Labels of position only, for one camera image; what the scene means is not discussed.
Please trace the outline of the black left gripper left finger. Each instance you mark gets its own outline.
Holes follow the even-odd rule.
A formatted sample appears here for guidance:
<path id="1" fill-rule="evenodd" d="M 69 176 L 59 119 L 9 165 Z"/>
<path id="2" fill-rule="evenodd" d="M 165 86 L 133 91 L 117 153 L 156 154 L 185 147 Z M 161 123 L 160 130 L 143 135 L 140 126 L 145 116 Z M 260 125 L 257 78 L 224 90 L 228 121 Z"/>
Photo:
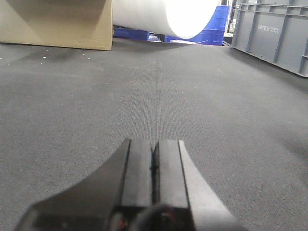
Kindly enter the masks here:
<path id="1" fill-rule="evenodd" d="M 152 205 L 152 146 L 125 139 L 96 171 L 33 204 L 17 231 L 109 231 Z"/>

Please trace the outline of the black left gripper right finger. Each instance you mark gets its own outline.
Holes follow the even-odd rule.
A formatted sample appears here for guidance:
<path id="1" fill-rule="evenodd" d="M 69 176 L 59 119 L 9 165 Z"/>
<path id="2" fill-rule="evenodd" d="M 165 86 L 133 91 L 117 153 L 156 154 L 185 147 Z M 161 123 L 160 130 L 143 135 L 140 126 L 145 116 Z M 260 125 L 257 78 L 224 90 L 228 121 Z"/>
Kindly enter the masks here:
<path id="1" fill-rule="evenodd" d="M 244 231 L 198 171 L 181 140 L 154 148 L 153 201 L 169 205 L 183 231 Z"/>

